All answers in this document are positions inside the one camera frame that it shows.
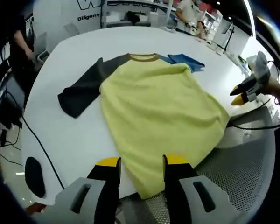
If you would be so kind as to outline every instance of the white shirt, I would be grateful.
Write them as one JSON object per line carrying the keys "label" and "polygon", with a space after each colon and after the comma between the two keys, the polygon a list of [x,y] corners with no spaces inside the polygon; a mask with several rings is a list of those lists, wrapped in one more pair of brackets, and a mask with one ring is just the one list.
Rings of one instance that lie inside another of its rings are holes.
{"label": "white shirt", "polygon": [[[184,0],[181,1],[181,3],[178,5],[178,8],[182,10],[182,16],[191,22],[194,22],[195,26],[197,27],[197,22],[198,21],[203,21],[203,12],[197,12],[196,10],[194,10],[192,8],[192,6],[194,5],[194,3],[192,2],[192,0]],[[186,27],[186,24],[179,20],[177,21],[177,27],[178,29],[181,29],[183,31],[187,31],[189,32],[189,28]]]}

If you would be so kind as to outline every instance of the dark gray sleeve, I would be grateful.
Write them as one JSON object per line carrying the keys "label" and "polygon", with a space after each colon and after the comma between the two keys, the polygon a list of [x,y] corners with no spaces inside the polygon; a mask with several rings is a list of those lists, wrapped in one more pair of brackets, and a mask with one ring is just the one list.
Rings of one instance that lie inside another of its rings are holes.
{"label": "dark gray sleeve", "polygon": [[129,55],[122,55],[103,62],[98,59],[72,86],[58,95],[61,108],[73,118],[82,112],[99,96],[99,87],[119,66],[129,60]]}

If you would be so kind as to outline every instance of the white table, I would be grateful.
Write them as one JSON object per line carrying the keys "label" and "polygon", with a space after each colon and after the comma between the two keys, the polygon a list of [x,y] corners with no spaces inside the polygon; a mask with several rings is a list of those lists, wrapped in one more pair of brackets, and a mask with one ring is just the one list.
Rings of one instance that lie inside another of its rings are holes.
{"label": "white table", "polygon": [[[30,93],[24,118],[49,154],[64,186],[86,177],[103,158],[120,156],[103,118],[99,97],[78,119],[65,114],[57,95],[76,82],[98,58],[104,61],[126,53],[185,54],[205,64],[194,73],[198,83],[214,96],[231,115],[236,107],[230,103],[232,88],[244,75],[226,56],[219,56],[195,37],[169,33],[158,28],[107,28],[78,35],[61,42],[42,67]],[[47,157],[32,133],[23,124],[21,133],[23,164],[29,156],[42,166],[46,187],[44,198],[35,201],[52,205],[62,188]],[[121,170],[120,197],[135,192]]]}

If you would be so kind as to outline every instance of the blue cloth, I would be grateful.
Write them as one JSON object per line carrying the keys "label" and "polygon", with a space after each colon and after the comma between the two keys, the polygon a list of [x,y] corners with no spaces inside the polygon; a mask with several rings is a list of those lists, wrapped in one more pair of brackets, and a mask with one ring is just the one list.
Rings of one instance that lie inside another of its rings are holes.
{"label": "blue cloth", "polygon": [[183,54],[168,55],[168,57],[160,55],[160,58],[163,61],[168,62],[169,64],[186,63],[190,67],[192,72],[201,71],[201,69],[205,67],[205,65],[200,63],[199,61],[196,61],[195,59]]}

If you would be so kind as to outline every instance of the black computer mouse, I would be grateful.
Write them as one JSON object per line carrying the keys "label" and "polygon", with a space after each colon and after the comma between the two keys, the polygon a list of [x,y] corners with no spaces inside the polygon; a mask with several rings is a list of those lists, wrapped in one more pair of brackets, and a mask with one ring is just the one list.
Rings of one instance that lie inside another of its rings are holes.
{"label": "black computer mouse", "polygon": [[42,177],[42,167],[34,157],[28,157],[26,160],[25,181],[33,194],[40,198],[44,197],[46,190]]}

